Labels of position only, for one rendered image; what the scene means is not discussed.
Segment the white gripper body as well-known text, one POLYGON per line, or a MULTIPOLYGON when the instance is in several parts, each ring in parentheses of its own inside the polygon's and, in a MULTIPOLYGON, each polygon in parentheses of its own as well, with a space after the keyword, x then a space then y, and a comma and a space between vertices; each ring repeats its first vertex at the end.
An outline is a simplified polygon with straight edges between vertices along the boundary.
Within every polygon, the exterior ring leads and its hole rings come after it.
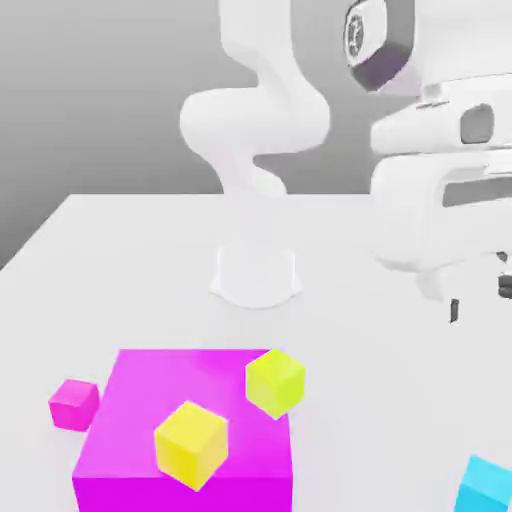
POLYGON ((512 255, 512 198, 445 207, 448 184, 512 176, 512 150, 385 158, 371 180, 377 259, 391 269, 430 271, 472 256, 512 255))

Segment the small lime cube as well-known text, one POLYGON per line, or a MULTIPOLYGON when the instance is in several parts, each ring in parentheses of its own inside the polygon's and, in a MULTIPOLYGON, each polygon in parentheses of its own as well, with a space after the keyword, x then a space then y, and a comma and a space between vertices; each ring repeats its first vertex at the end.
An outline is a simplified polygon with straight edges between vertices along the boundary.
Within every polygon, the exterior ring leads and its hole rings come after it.
POLYGON ((246 398, 278 420, 303 399, 305 376, 303 364, 279 349, 271 349, 246 365, 246 398))

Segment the small cyan cube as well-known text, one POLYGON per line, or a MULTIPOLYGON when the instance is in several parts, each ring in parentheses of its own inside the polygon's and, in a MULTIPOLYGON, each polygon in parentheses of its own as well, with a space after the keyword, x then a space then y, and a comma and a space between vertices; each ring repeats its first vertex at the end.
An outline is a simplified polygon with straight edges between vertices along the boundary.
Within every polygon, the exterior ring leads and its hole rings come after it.
POLYGON ((509 512, 511 500, 512 470, 471 456, 454 512, 509 512))

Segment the small yellow cube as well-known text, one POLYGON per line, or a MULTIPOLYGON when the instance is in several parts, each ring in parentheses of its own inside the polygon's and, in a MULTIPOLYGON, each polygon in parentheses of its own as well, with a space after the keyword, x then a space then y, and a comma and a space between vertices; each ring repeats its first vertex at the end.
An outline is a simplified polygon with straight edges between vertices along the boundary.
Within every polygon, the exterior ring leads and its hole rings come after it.
POLYGON ((198 492, 228 458, 228 421, 183 402, 154 430, 158 469, 198 492))

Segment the small magenta cube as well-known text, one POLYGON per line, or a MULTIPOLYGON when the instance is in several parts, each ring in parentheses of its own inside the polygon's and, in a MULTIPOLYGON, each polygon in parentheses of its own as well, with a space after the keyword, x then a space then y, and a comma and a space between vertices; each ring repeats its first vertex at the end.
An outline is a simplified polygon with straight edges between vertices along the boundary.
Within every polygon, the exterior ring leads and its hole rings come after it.
POLYGON ((96 384, 66 379, 48 401, 55 427, 85 432, 90 427, 100 404, 96 384))

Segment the large magenta box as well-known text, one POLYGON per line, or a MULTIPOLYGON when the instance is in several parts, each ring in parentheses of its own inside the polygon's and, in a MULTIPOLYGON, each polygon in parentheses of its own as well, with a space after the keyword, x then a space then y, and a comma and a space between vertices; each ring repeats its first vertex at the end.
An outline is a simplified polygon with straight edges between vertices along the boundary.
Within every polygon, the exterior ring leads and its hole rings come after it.
POLYGON ((289 420, 245 394, 263 353, 121 350, 72 474, 79 512, 292 512, 289 420), (154 431, 185 401, 228 421, 228 458, 200 491, 156 464, 154 431))

